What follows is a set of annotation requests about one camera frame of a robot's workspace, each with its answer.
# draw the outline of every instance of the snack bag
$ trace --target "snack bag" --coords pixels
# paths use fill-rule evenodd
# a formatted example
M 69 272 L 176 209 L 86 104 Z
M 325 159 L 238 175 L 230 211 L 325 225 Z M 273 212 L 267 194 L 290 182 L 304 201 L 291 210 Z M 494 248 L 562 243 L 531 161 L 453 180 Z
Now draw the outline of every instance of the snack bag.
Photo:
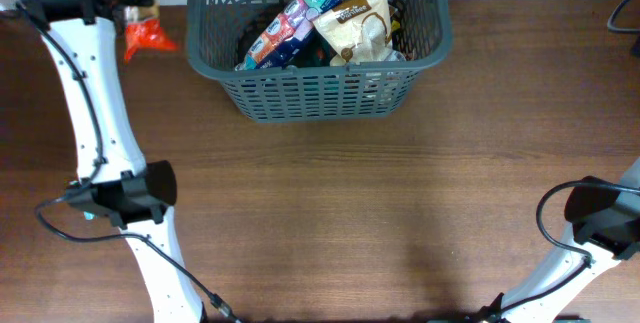
M 235 70 L 283 67 L 313 38 L 312 20 L 342 0 L 291 0 Z
M 338 53 L 332 66 L 384 61 L 393 51 L 387 0 L 347 0 L 313 25 Z
M 140 48 L 164 51 L 176 51 L 178 46 L 167 36 L 160 26 L 160 13 L 157 4 L 151 7 L 126 7 L 125 30 L 127 50 L 124 61 L 128 63 Z

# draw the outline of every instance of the red plastic bag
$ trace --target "red plastic bag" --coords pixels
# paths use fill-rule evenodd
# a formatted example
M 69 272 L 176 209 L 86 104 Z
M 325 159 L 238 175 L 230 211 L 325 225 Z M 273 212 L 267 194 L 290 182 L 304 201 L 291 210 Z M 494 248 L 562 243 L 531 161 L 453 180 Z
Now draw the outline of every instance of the red plastic bag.
M 177 51 L 178 46 L 167 36 L 160 27 L 158 18 L 149 18 L 142 22 L 127 24 L 125 31 L 127 38 L 127 51 L 124 61 L 128 63 L 133 54 L 141 48 L 150 48 L 163 51 Z

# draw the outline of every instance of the gray basket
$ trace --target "gray basket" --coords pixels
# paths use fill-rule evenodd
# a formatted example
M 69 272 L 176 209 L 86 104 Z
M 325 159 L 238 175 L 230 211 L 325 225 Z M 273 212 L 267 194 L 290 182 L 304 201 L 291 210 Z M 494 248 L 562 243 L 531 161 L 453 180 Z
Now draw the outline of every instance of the gray basket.
M 257 122 L 386 116 L 402 104 L 417 75 L 451 49 L 447 0 L 389 0 L 403 27 L 394 49 L 413 51 L 416 60 L 233 71 L 248 45 L 289 1 L 188 1 L 191 65 L 218 80 L 238 108 Z

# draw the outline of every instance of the wood grain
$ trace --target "wood grain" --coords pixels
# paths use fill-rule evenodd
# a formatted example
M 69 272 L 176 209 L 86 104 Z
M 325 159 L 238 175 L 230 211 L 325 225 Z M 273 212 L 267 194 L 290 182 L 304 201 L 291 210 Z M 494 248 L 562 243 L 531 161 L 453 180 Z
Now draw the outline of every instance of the wood grain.
M 616 181 L 640 155 L 635 38 L 605 29 L 618 1 L 451 0 L 452 53 L 386 119 L 258 125 L 182 52 L 120 64 L 142 150 L 176 170 L 188 268 L 254 320 L 489 304 L 550 249 L 534 220 L 548 188 Z M 184 45 L 185 9 L 162 14 Z M 0 20 L 0 42 L 0 321 L 151 322 L 123 242 L 74 245 L 34 220 L 73 178 L 73 132 L 38 37 Z M 546 217 L 556 234 L 565 197 Z M 49 216 L 79 235 L 110 231 L 68 208 Z M 637 259 L 623 262 L 566 313 L 633 321 L 638 277 Z

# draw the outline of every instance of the white and brown package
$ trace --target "white and brown package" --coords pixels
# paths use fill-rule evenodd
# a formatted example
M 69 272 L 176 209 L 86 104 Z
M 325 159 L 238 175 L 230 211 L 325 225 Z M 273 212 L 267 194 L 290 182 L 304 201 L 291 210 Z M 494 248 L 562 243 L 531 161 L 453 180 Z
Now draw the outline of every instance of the white and brown package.
M 393 50 L 387 0 L 347 0 L 313 25 L 338 53 L 332 66 L 384 61 Z

